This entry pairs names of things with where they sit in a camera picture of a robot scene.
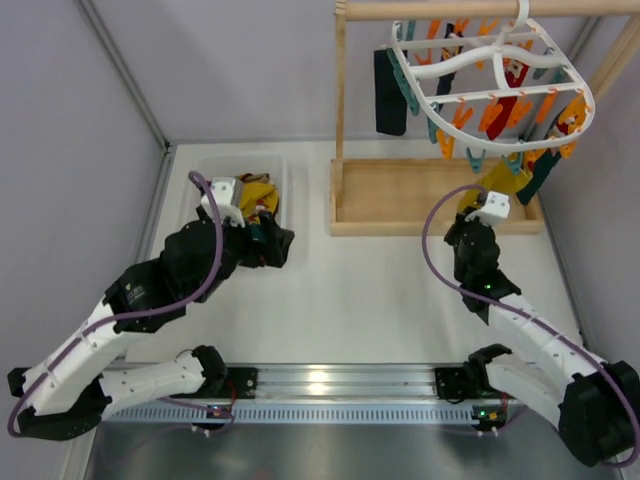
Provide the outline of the teal sock in basket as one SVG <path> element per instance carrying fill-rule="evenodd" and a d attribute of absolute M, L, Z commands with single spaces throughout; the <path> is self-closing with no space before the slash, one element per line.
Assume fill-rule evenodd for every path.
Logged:
<path fill-rule="evenodd" d="M 262 226 L 260 224 L 251 224 L 249 230 L 251 233 L 252 240 L 254 242 L 258 242 L 258 243 L 266 242 L 266 237 L 264 235 Z"/>

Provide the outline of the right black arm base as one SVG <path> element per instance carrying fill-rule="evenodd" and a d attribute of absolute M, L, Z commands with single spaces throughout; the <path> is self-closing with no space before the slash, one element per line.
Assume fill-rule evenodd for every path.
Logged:
<path fill-rule="evenodd" d="M 497 392 L 475 367 L 463 364 L 434 369 L 436 392 L 440 400 L 458 404 L 466 400 L 495 398 Z"/>

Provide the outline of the white plastic basket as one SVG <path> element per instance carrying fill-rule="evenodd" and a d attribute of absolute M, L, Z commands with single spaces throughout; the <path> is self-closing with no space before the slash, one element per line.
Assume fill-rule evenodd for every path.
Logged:
<path fill-rule="evenodd" d="M 291 230 L 288 227 L 288 172 L 284 159 L 276 154 L 247 152 L 210 156 L 201 159 L 195 166 L 191 167 L 187 173 L 186 208 L 191 216 L 205 223 L 207 225 L 205 230 L 214 235 L 216 233 L 216 226 L 211 204 L 215 203 L 215 200 L 209 189 L 209 182 L 214 177 L 237 178 L 239 175 L 245 173 L 270 174 L 271 184 L 276 186 L 280 195 L 278 211 L 276 215 L 272 215 L 280 227 Z M 260 218 L 257 222 L 251 222 L 245 217 L 244 220 L 246 224 L 258 223 Z M 233 271 L 234 270 L 220 270 L 219 267 L 218 274 L 223 276 Z"/>

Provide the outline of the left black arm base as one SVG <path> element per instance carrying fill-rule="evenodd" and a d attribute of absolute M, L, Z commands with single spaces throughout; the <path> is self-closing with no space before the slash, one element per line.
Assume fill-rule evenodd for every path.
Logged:
<path fill-rule="evenodd" d="M 172 399 L 236 399 L 256 396 L 259 370 L 255 367 L 230 367 L 226 378 L 213 387 L 203 385 L 197 392 L 171 395 Z"/>

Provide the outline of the dark green sock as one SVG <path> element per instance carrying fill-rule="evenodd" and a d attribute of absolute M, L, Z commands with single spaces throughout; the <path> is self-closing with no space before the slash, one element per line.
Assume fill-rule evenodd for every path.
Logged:
<path fill-rule="evenodd" d="M 569 115 L 564 121 L 561 121 L 563 111 L 558 113 L 553 122 L 549 126 L 545 137 L 565 137 L 570 133 L 576 122 L 575 115 Z M 551 170 L 563 158 L 560 148 L 549 148 L 536 160 L 535 163 L 528 163 L 529 171 L 532 173 L 528 183 L 516 193 L 516 197 L 522 205 L 528 205 L 538 190 L 541 188 Z"/>

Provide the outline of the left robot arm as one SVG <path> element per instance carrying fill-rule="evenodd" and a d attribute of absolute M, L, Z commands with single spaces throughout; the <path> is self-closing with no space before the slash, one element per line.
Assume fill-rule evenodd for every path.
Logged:
<path fill-rule="evenodd" d="M 246 226 L 216 224 L 208 216 L 185 224 L 165 239 L 158 257 L 127 268 L 51 356 L 8 373 L 18 400 L 8 433 L 67 441 L 134 405 L 215 396 L 228 381 L 228 369 L 213 346 L 150 367 L 107 368 L 132 344 L 184 317 L 189 304 L 206 302 L 237 267 L 283 267 L 294 238 L 270 213 Z"/>

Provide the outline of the white round clip hanger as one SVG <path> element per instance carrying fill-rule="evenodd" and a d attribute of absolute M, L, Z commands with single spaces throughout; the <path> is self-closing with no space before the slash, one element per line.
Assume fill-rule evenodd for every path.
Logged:
<path fill-rule="evenodd" d="M 425 115 L 429 137 L 444 154 L 457 144 L 500 154 L 570 150 L 591 126 L 590 87 L 530 10 L 519 1 L 515 14 L 482 17 L 473 34 L 466 32 L 469 18 L 447 23 L 437 15 L 422 39 L 413 21 L 393 22 L 387 49 L 394 76 L 409 113 Z M 506 59 L 529 66 L 519 88 L 506 82 Z M 486 130 L 502 110 L 498 100 L 512 96 L 517 103 L 505 129 L 489 140 Z M 561 121 L 576 116 L 573 128 L 565 137 L 546 138 L 561 111 Z"/>

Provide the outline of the dark navy sock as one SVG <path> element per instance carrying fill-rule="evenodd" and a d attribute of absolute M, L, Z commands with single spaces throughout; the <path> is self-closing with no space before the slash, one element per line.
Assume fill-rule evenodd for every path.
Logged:
<path fill-rule="evenodd" d="M 373 67 L 376 132 L 403 136 L 406 133 L 407 103 L 394 76 L 388 49 L 374 51 Z"/>

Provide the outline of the red christmas sock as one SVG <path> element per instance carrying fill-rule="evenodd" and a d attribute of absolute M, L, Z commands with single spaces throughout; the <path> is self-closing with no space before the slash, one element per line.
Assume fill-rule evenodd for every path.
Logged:
<path fill-rule="evenodd" d="M 529 66 L 515 59 L 506 59 L 504 61 L 504 74 L 509 87 L 519 88 L 529 71 Z M 503 97 L 498 100 L 498 105 L 502 107 L 501 112 L 489 125 L 486 134 L 489 140 L 496 139 L 507 125 L 507 121 L 511 116 L 511 112 L 517 103 L 517 97 Z"/>

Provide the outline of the aluminium mounting rail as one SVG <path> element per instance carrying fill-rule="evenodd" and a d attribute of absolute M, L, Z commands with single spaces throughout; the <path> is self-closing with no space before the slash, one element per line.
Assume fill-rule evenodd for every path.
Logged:
<path fill-rule="evenodd" d="M 452 404 L 440 400 L 439 365 L 262 365 L 254 399 L 160 398 L 131 406 L 106 421 L 163 421 L 224 428 L 257 424 L 469 425 L 480 431 L 506 426 L 526 407 L 496 390 L 495 398 Z"/>

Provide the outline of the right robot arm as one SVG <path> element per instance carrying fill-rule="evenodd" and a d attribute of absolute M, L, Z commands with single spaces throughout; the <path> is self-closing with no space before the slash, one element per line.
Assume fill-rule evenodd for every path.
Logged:
<path fill-rule="evenodd" d="M 492 227 L 457 215 L 445 236 L 454 251 L 454 278 L 463 302 L 505 335 L 483 359 L 470 361 L 490 388 L 507 393 L 543 417 L 570 453 L 592 467 L 636 447 L 639 375 L 625 361 L 608 362 L 573 343 L 534 312 L 499 268 Z"/>

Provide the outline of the yellow sock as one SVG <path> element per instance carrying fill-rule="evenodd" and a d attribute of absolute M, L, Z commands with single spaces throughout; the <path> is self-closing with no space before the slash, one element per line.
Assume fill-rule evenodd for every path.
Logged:
<path fill-rule="evenodd" d="M 533 178 L 533 174 L 526 168 L 513 173 L 511 168 L 500 160 L 477 184 L 487 191 L 495 191 L 506 195 L 515 195 L 522 190 Z M 467 191 L 457 205 L 457 212 L 462 213 L 467 207 L 474 207 L 480 191 Z"/>
<path fill-rule="evenodd" d="M 257 222 L 261 212 L 276 215 L 279 208 L 280 195 L 271 183 L 249 182 L 243 185 L 240 210 L 245 218 Z"/>

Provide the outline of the wooden drying rack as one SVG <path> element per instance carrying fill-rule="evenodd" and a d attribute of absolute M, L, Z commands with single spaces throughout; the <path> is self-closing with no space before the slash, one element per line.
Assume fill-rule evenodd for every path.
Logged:
<path fill-rule="evenodd" d="M 351 22 L 413 21 L 414 34 L 422 39 L 431 19 L 441 15 L 445 22 L 467 17 L 466 32 L 476 33 L 482 17 L 498 18 L 515 14 L 519 1 L 426 1 L 352 2 L 339 1 L 334 7 L 336 84 L 339 95 L 346 92 L 346 30 Z M 611 88 L 639 48 L 639 5 L 635 1 L 527 1 L 530 17 L 623 16 L 626 24 L 607 57 L 590 79 L 595 107 Z M 411 236 L 421 232 L 427 212 L 446 191 L 463 183 L 477 183 L 500 160 L 513 173 L 528 169 L 544 153 L 500 154 L 471 149 L 462 144 L 444 154 L 429 137 L 423 158 L 347 158 L 345 145 L 345 107 L 336 107 L 335 156 L 331 163 L 330 230 L 335 236 Z M 575 146 L 561 150 L 563 158 L 572 156 Z M 510 195 L 514 218 L 505 225 L 508 234 L 535 234 L 544 221 L 537 193 L 528 205 Z"/>

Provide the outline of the brown striped sock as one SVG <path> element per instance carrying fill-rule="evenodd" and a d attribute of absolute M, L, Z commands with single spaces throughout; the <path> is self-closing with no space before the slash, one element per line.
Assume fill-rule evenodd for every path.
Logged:
<path fill-rule="evenodd" d="M 258 173 L 258 174 L 245 173 L 245 174 L 239 175 L 237 179 L 243 182 L 244 184 L 251 184 L 251 183 L 271 184 L 272 183 L 271 176 L 269 173 Z"/>

